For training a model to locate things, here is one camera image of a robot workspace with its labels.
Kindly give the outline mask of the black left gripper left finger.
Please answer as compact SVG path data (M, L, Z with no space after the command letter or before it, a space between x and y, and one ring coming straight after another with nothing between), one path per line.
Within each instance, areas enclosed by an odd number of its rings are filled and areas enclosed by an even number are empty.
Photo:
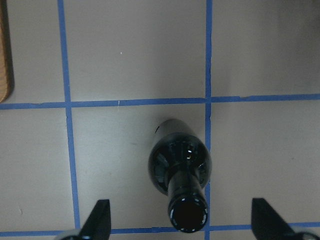
M86 222L81 228L79 237L109 237L111 234L111 207L109 199L96 202Z

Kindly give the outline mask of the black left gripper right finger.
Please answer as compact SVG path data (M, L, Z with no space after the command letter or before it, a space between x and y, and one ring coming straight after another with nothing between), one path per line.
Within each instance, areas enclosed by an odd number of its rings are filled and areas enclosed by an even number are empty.
M296 232L264 198L251 201L251 230L255 237L294 237Z

